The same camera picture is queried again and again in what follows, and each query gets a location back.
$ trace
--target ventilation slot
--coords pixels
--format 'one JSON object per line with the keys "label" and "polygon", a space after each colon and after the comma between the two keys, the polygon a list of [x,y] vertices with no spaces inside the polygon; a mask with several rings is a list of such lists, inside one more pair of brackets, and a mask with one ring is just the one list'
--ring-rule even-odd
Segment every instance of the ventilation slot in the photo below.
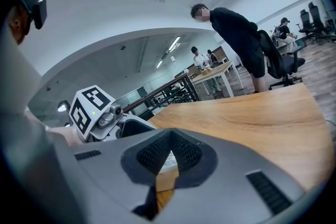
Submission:
{"label": "ventilation slot", "polygon": [[82,159],[88,159],[88,158],[91,158],[91,157],[98,156],[98,155],[100,155],[100,154],[101,154],[101,152],[98,151],[98,150],[87,151],[87,152],[83,152],[83,153],[75,154],[75,158],[76,158],[78,161],[81,161]]}
{"label": "ventilation slot", "polygon": [[268,205],[273,214],[276,215],[291,205],[291,202],[271,182],[271,180],[265,176],[263,172],[248,174],[246,177],[254,186],[264,202]]}

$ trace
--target black shorts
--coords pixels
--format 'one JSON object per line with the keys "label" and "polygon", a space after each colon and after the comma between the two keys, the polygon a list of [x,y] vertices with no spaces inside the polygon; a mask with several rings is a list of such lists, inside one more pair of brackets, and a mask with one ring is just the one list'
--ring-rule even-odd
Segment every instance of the black shorts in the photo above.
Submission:
{"label": "black shorts", "polygon": [[255,78],[262,78],[265,75],[264,54],[260,46],[252,54],[245,56],[242,60],[243,66]]}

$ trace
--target black fisheye border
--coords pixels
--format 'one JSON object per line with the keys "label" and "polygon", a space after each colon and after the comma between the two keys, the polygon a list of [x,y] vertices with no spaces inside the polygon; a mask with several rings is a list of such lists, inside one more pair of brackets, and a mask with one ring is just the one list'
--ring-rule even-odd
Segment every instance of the black fisheye border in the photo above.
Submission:
{"label": "black fisheye border", "polygon": [[[9,8],[14,0],[2,0],[0,8],[0,19],[3,23],[5,16],[7,15]],[[1,177],[3,182],[3,189],[5,195],[2,196],[2,204],[4,206],[1,220],[4,223],[18,222],[23,220],[34,220],[34,222],[53,223],[40,209],[31,201],[30,197],[21,189],[21,187],[14,181],[12,174],[8,170],[3,156],[1,154]],[[326,184],[326,187],[322,191],[321,195],[316,199],[314,204],[307,210],[296,223],[310,223],[315,220],[319,222],[325,222],[323,219],[335,219],[334,204],[335,204],[335,171]]]}

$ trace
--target curly hair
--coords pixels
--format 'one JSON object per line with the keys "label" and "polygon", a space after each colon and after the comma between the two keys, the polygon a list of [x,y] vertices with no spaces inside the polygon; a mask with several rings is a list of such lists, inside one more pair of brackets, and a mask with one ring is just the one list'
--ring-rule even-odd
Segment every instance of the curly hair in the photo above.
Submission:
{"label": "curly hair", "polygon": [[193,17],[193,19],[195,19],[195,15],[196,15],[196,13],[197,13],[201,8],[206,8],[206,9],[208,9],[207,6],[205,6],[204,4],[201,4],[201,3],[192,6],[191,11],[190,11],[190,15],[191,15],[191,17]]}

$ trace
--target vr headset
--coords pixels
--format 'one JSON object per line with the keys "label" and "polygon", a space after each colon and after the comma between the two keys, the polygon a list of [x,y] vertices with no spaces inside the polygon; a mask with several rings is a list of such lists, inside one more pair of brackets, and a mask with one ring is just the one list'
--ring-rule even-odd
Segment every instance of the vr headset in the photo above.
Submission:
{"label": "vr headset", "polygon": [[27,35],[32,20],[36,29],[41,29],[47,18],[47,0],[19,0],[28,13],[28,28],[25,33]]}

